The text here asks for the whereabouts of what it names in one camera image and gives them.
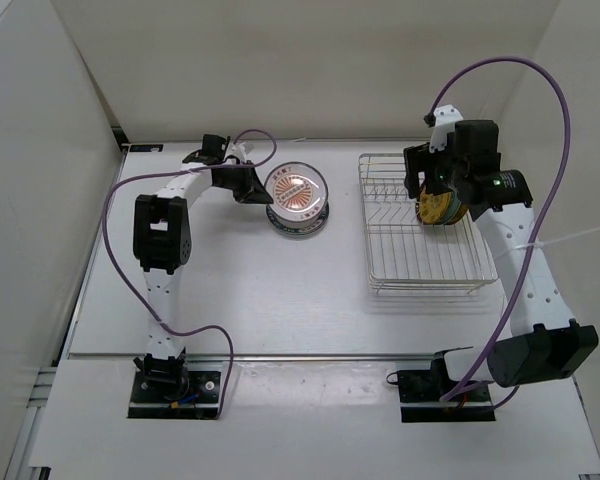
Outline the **white plate orange sunburst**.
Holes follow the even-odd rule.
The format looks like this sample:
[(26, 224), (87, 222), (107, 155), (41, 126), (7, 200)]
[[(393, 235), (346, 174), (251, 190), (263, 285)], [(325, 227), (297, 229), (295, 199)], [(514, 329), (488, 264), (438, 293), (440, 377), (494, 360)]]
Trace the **white plate orange sunburst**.
[(264, 186), (274, 200), (269, 206), (287, 225), (310, 223), (328, 204), (325, 178), (307, 163), (278, 165), (269, 173)]

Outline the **teal blue patterned plate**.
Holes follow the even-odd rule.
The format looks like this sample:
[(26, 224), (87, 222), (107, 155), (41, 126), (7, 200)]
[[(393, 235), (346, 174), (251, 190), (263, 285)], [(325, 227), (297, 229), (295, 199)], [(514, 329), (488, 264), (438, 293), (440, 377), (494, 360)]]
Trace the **teal blue patterned plate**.
[(450, 204), (445, 216), (442, 220), (443, 225), (453, 225), (455, 222), (455, 215), (460, 208), (462, 202), (455, 198)]

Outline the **green rimmed white plate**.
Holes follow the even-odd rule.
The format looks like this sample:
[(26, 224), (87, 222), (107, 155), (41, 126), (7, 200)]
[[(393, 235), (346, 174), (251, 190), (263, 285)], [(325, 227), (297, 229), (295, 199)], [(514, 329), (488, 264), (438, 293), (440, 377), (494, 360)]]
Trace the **green rimmed white plate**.
[(330, 214), (329, 204), (326, 204), (323, 210), (310, 223), (302, 225), (287, 225), (272, 208), (267, 205), (265, 208), (267, 220), (272, 228), (279, 234), (290, 238), (309, 238), (321, 231), (327, 224)]

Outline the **yellow patterned plate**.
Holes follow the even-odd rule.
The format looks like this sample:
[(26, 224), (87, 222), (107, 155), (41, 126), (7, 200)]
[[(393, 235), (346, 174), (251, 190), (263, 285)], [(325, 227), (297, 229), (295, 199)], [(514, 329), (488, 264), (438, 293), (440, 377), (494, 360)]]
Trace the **yellow patterned plate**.
[(417, 218), (423, 225), (445, 225), (453, 217), (453, 195), (422, 192), (416, 202)]

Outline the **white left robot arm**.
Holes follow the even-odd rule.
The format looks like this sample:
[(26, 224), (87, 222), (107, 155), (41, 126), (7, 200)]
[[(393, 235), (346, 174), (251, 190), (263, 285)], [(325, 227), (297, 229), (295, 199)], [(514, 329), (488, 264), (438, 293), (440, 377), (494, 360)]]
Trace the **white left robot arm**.
[(186, 395), (190, 377), (186, 348), (177, 335), (179, 291), (192, 253), (189, 209), (208, 189), (232, 192), (236, 202), (273, 202), (249, 159), (253, 145), (206, 134), (201, 148), (187, 155), (172, 180), (135, 200), (133, 254), (146, 284), (146, 302), (156, 322), (148, 330), (144, 357), (137, 362), (144, 381), (168, 400)]

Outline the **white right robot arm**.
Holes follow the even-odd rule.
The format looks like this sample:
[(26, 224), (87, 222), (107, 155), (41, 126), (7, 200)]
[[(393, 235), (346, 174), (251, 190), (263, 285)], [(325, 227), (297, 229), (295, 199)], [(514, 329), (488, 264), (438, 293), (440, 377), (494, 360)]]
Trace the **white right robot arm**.
[(435, 118), (428, 143), (404, 151), (405, 186), (449, 193), (468, 213), (491, 251), (507, 305), (480, 352), (443, 353), (429, 375), (432, 393), (449, 401), (478, 383), (517, 387), (571, 377), (599, 345), (592, 325), (581, 325), (561, 296), (537, 247), (544, 219), (534, 212), (524, 175), (504, 170), (499, 128), (491, 120)]

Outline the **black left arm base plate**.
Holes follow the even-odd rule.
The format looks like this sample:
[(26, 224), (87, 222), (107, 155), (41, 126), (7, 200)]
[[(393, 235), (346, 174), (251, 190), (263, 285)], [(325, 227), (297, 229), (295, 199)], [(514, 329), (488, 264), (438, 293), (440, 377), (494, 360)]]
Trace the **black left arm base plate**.
[(127, 408), (128, 419), (215, 420), (218, 417), (222, 373), (189, 370), (181, 386), (151, 383), (136, 371)]

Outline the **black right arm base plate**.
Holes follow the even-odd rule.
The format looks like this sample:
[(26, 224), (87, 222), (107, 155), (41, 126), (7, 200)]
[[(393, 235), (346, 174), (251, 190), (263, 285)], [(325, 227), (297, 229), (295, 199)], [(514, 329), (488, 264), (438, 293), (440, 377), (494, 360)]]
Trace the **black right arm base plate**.
[(403, 424), (481, 423), (496, 420), (487, 387), (459, 394), (449, 402), (440, 402), (441, 393), (430, 371), (397, 370), (387, 374), (385, 381), (398, 389)]

